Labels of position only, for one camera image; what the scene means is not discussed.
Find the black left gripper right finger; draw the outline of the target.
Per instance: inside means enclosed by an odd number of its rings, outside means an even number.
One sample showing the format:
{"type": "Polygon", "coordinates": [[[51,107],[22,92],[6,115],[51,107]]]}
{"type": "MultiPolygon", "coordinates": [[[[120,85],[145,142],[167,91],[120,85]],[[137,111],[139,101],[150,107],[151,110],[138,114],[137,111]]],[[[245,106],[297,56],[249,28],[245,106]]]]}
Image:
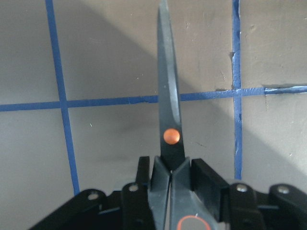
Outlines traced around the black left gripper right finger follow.
{"type": "Polygon", "coordinates": [[[191,162],[192,188],[217,222],[231,230],[305,230],[307,195],[289,184],[269,192],[245,183],[229,184],[202,159],[191,162]]]}

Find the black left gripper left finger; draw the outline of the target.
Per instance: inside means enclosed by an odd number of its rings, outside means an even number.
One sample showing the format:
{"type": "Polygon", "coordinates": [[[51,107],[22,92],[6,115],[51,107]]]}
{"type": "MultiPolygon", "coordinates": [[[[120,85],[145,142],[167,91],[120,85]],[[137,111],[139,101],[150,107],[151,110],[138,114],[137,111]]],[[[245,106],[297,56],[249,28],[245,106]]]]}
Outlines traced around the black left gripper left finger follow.
{"type": "Polygon", "coordinates": [[[33,230],[152,230],[148,202],[149,157],[140,157],[136,180],[110,195],[87,189],[32,226],[33,230]]]}

